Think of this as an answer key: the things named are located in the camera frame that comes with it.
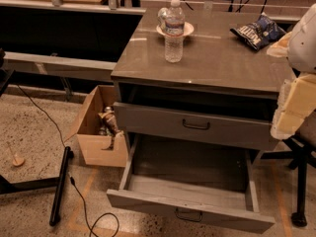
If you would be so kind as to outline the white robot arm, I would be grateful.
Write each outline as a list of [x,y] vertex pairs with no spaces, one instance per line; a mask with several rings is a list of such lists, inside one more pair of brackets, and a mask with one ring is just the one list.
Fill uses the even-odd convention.
[[293,136],[316,110],[316,4],[294,26],[287,42],[288,64],[299,75],[280,88],[271,136]]

